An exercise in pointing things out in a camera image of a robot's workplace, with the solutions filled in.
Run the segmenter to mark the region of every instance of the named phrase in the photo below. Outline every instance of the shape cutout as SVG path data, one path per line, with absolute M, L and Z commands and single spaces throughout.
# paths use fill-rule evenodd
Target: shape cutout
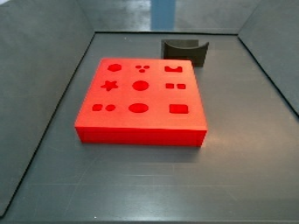
M 176 68 L 170 68 L 168 66 L 164 67 L 164 71 L 166 73 L 181 73 L 182 72 L 182 68 L 180 66 L 177 66 Z
M 106 111 L 113 111 L 116 109 L 116 106 L 113 104 L 108 104 L 105 107 Z
M 106 80 L 105 84 L 100 87 L 105 88 L 106 91 L 109 91 L 112 88 L 117 88 L 117 82 L 114 80 L 113 81 Z
M 144 73 L 145 72 L 145 69 L 149 68 L 149 66 L 144 66 L 144 68 L 141 66 L 134 66 L 136 69 L 138 69 L 138 73 Z
M 106 67 L 106 70 L 110 71 L 110 72 L 120 71 L 121 70 L 121 66 L 118 64 L 109 65 Z
M 169 104 L 169 113 L 189 114 L 188 106 L 185 104 Z
M 101 104 L 93 104 L 92 111 L 100 111 L 101 109 L 102 109 L 102 105 Z
M 165 88 L 173 88 L 173 84 L 172 84 L 172 83 L 165 83 L 165 84 L 164 84 L 164 87 L 165 87 Z
M 176 84 L 176 87 L 177 87 L 178 89 L 185 89 L 185 85 L 184 85 L 184 84 Z
M 144 81 L 144 80 L 138 80 L 138 81 L 136 81 L 134 83 L 133 83 L 133 89 L 136 90 L 136 91 L 144 91 L 144 90 L 146 90 L 148 89 L 148 82 L 146 81 Z
M 142 103 L 134 103 L 128 107 L 133 113 L 144 113 L 148 110 L 148 106 Z

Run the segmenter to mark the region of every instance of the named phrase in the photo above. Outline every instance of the gray floor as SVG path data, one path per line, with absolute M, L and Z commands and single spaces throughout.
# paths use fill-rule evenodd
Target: gray floor
M 100 58 L 160 58 L 161 39 L 209 41 L 194 70 L 202 147 L 81 144 L 73 122 Z M 97 34 L 2 222 L 299 221 L 297 136 L 237 37 Z

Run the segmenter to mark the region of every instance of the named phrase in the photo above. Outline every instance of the black u-shaped block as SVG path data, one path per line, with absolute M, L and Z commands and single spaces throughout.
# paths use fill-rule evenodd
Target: black u-shaped block
M 202 67 L 209 42 L 198 45 L 197 39 L 162 39 L 164 60 L 190 60 L 194 67 Z

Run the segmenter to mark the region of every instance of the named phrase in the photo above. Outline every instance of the red foam block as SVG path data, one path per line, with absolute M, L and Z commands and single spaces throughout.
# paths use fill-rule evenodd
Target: red foam block
M 201 146 L 208 128 L 192 63 L 102 59 L 74 128 L 82 143 Z

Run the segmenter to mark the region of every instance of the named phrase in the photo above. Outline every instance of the metal wall panel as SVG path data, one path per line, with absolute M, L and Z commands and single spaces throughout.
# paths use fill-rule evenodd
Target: metal wall panel
M 238 38 L 299 114 L 299 1 L 264 0 Z
M 0 5 L 0 215 L 93 36 L 73 0 Z
M 260 0 L 78 0 L 96 32 L 237 34 Z

